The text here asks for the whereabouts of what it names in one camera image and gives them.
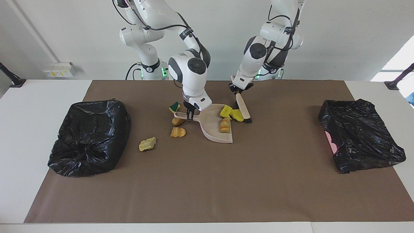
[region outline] white table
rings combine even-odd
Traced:
[[[0,232],[412,232],[414,222],[22,224],[48,171],[47,161],[69,106],[82,101],[90,80],[28,80],[0,99]],[[414,109],[383,83],[346,82],[355,99],[376,106],[407,161],[395,170],[414,197]]]

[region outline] yellow sponge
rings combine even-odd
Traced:
[[[155,137],[142,141],[139,145],[140,151],[151,150],[152,148],[154,148],[155,143]]]
[[[175,102],[173,105],[169,107],[170,111],[174,114],[178,109],[180,109],[181,106],[178,102]]]
[[[220,112],[220,116],[223,117],[223,118],[230,118],[230,112],[232,110],[233,109],[230,106],[225,105],[223,110]]]
[[[244,121],[243,115],[241,114],[240,109],[233,109],[230,111],[230,116],[233,117],[238,122]]]

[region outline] black cable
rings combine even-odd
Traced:
[[[264,75],[258,74],[258,75],[256,75],[256,77],[257,76],[265,76],[265,75],[268,75],[268,74],[270,74],[270,71],[268,71],[267,74],[264,74]]]
[[[282,72],[282,71],[283,71],[283,73],[282,73],[282,76],[280,76],[280,79],[283,79],[284,69],[280,69],[280,72]]]
[[[129,69],[128,69],[128,72],[127,72],[127,75],[125,76],[125,80],[128,80],[128,75],[129,75],[129,72],[132,70],[132,68],[134,67],[134,66],[136,66],[136,65],[138,65],[137,63],[134,63]]]
[[[272,21],[272,20],[274,20],[274,19],[276,19],[278,17],[284,17],[284,18],[287,18],[287,19],[290,20],[290,18],[288,16],[286,16],[286,15],[277,15],[277,16],[275,16],[273,18],[270,18],[270,12],[271,12],[271,10],[272,10],[272,5],[270,5],[269,14],[267,15],[267,20]]]
[[[149,30],[161,31],[161,30],[166,30],[166,29],[172,28],[172,27],[184,27],[184,28],[187,28],[186,26],[181,25],[181,24],[174,24],[174,25],[167,26],[167,27],[162,27],[162,28],[152,28],[151,26],[149,26],[148,24],[146,24],[143,19],[141,19],[141,17],[136,13],[136,11],[134,9],[132,9],[132,12],[134,12],[134,14],[141,21],[141,23],[146,27],[146,29],[149,29]]]
[[[288,49],[281,49],[281,48],[278,48],[278,47],[273,47],[273,48],[279,49],[281,51],[288,51],[293,47],[293,34],[289,35],[289,41],[290,41],[290,47]]]
[[[133,70],[133,71],[132,71],[132,79],[133,79],[133,80],[135,80],[135,71],[137,71],[137,70],[141,71],[141,69],[140,69],[140,68],[135,69],[135,70]]]
[[[173,79],[173,80],[174,80],[174,85],[175,85],[176,87],[178,87],[178,88],[182,89],[182,87],[180,87],[180,86],[178,86],[178,85],[177,85],[176,80],[175,80],[175,79]]]
[[[181,20],[184,22],[184,24],[187,26],[187,28],[191,28],[188,25],[187,21],[184,19],[184,17],[180,13],[178,13],[178,12],[177,12],[177,14],[180,16]],[[202,45],[201,45],[200,40],[193,33],[191,33],[191,35],[194,37],[195,41],[197,42],[198,47],[200,47],[200,51],[198,53],[201,53],[201,47],[202,47]]]
[[[119,12],[118,8],[115,6],[115,0],[112,0],[112,4],[113,4],[113,7],[115,7],[115,10],[118,12],[118,14],[125,20],[125,22],[127,22],[129,25],[135,25],[135,24],[128,22],[128,20],[121,14],[121,12]]]

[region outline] black stand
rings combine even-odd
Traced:
[[[11,80],[12,84],[10,85],[10,87],[21,87],[26,81],[25,78],[19,78],[17,75],[13,74],[1,62],[0,62],[0,70],[3,71],[7,75],[7,77],[9,77],[9,79]]]
[[[409,68],[404,70],[394,81],[391,81],[391,82],[387,81],[384,83],[390,90],[399,90],[397,87],[398,82],[401,81],[405,76],[407,76],[413,70],[414,70],[414,63],[412,63]]]

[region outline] green indicator light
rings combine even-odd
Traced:
[[[166,77],[168,74],[167,74],[167,72],[165,71],[165,68],[163,67],[163,68],[161,68],[161,70],[162,70],[162,76]]]
[[[260,74],[260,70],[259,70],[259,73],[258,73],[258,75],[255,77],[256,79],[259,79],[259,74]]]

